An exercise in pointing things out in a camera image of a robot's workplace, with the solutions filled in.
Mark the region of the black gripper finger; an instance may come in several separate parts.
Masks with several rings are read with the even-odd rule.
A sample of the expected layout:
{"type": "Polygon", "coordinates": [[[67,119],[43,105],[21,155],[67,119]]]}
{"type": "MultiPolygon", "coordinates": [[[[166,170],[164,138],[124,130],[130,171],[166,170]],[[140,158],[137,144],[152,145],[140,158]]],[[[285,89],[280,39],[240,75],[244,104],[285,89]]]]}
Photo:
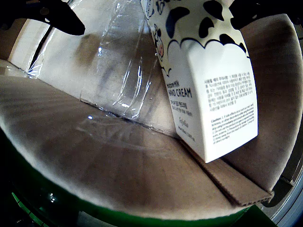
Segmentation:
{"type": "Polygon", "coordinates": [[[16,19],[25,18],[47,23],[70,35],[83,35],[85,26],[61,0],[2,0],[0,28],[8,30],[16,19]]]}
{"type": "Polygon", "coordinates": [[[301,0],[235,0],[231,13],[231,24],[238,30],[258,19],[278,14],[287,14],[295,25],[303,24],[301,0]]]}

